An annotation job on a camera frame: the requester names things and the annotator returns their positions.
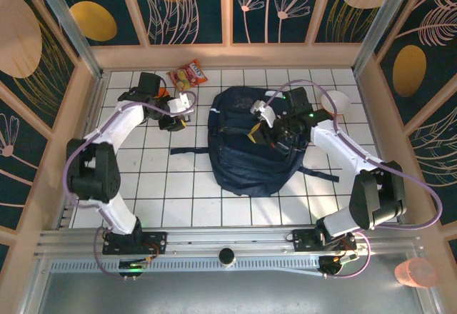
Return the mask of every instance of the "navy backpack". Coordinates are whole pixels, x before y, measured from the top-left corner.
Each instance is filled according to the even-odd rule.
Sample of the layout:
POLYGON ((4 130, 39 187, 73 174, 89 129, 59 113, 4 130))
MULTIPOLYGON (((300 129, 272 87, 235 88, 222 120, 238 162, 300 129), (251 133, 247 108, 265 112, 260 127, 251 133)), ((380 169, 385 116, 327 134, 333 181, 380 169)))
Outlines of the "navy backpack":
MULTIPOLYGON (((304 168, 301 164, 305 149, 292 148, 288 154, 282 154, 248 138, 248 133, 258 123, 250 109, 257 100, 267 101, 270 93, 273 91, 243 86, 223 91, 214 98, 209 112, 208 148, 175 148, 171 149, 171 154, 208 152, 217 183, 239 196, 270 196, 297 171, 338 181, 335 176, 304 168)), ((282 98, 275 98, 270 106, 275 113, 287 111, 282 98)))

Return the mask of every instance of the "chip bag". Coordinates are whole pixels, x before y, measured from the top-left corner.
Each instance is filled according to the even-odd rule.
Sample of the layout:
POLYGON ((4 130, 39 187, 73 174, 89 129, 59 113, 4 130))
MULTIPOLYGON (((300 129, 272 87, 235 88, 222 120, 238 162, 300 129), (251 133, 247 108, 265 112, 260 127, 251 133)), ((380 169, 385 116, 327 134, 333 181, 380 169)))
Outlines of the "chip bag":
POLYGON ((197 87, 200 83, 208 81, 201 70, 198 59, 194 59, 191 63, 180 66, 166 74, 179 91, 186 91, 191 87, 197 87))

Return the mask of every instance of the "enclosure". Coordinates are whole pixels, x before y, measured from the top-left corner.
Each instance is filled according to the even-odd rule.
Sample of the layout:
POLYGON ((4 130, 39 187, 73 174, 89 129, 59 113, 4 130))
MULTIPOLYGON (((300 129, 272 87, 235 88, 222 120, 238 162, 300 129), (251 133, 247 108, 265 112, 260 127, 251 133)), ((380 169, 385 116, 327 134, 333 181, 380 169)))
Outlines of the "enclosure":
MULTIPOLYGON (((0 0, 2 312, 457 312, 456 11, 457 0, 0 0), (145 231, 168 233, 167 253, 136 283, 111 282, 92 251, 106 221, 64 196, 66 144, 103 123, 142 72, 164 78, 177 96, 167 72, 193 59, 208 81, 192 89, 198 103, 187 127, 161 131, 149 119, 116 156, 127 207, 145 231), (283 271, 316 263, 312 253, 294 254, 284 236, 351 197, 353 176, 324 150, 311 144, 303 166, 338 183, 296 173, 268 198, 222 189, 205 154, 169 153, 207 147, 211 104, 222 91, 275 91, 296 79, 346 94, 341 129, 443 203, 426 229, 367 232, 373 256, 357 278, 283 271), (237 255, 233 272, 214 262, 227 246, 237 255), (415 256, 433 264, 436 287, 396 281, 395 267, 415 256)), ((313 109, 322 108, 312 85, 286 90, 302 86, 313 109)), ((430 195, 405 187, 398 224, 429 221, 430 195)), ((103 258, 116 272, 119 259, 103 258)))

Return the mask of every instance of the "backpack strap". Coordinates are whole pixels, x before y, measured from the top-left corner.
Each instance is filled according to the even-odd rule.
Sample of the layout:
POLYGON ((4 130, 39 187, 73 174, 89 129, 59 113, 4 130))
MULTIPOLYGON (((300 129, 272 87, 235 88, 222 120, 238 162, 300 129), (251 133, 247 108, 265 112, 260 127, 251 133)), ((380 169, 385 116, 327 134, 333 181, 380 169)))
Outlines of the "backpack strap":
POLYGON ((193 152, 196 154, 208 153, 209 148, 171 148, 170 149, 171 155, 177 155, 179 153, 188 153, 188 152, 193 152))
POLYGON ((304 173, 306 175, 319 177, 319 178, 322 178, 322 179, 327 180, 327 181, 332 181, 332 182, 339 182, 340 181, 340 178, 338 176, 329 175, 329 174, 323 173, 321 171, 311 170, 311 169, 305 168, 304 166, 301 166, 300 168, 298 168, 297 171, 300 171, 301 173, 304 173))

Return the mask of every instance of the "white tile floor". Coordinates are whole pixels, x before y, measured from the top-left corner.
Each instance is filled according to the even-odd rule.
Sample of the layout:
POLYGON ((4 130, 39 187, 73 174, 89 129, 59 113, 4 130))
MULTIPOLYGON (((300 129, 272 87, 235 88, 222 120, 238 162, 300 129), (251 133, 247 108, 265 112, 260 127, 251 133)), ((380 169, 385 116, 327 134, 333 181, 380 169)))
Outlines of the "white tile floor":
MULTIPOLYGON (((165 71, 157 71, 172 88, 165 71)), ((207 155, 169 155, 170 147, 207 146, 209 109, 214 96, 228 86, 275 88, 294 79, 307 79, 339 90, 351 99, 351 108, 340 120, 343 130, 376 153, 365 111, 350 69, 246 69, 208 70, 208 82, 199 86, 199 105, 192 123, 183 131, 160 131, 148 120, 126 139, 117 154, 121 195, 145 228, 202 226, 274 226, 315 223, 316 219, 348 205, 352 179, 326 153, 310 146, 303 164, 338 175, 340 183, 296 173, 270 198, 238 197, 223 191, 211 172, 207 155)), ((117 98, 139 81, 139 71, 111 74, 99 122, 113 110, 117 98)), ((309 101, 319 106, 321 94, 305 87, 309 101)), ((98 213, 76 210, 71 228, 97 227, 98 213)))

